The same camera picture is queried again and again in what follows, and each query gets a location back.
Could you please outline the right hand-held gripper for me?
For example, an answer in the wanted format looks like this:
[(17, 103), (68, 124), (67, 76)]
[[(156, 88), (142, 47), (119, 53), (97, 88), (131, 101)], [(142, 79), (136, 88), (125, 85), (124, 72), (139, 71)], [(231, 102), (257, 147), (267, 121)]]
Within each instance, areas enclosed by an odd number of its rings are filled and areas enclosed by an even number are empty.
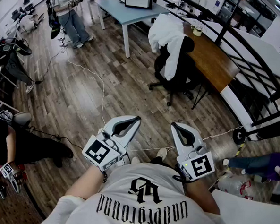
[(194, 182), (215, 171), (212, 153), (206, 149), (198, 130), (183, 123), (171, 124), (177, 164), (187, 182)]

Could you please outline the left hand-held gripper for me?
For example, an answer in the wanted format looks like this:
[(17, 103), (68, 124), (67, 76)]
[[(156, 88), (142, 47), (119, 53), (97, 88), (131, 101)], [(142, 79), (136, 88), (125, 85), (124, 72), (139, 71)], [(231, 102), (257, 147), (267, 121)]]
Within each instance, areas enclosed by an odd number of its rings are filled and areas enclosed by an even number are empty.
[(112, 118), (97, 135), (91, 135), (82, 154), (102, 172), (122, 160), (126, 146), (141, 125), (141, 117), (125, 115)]

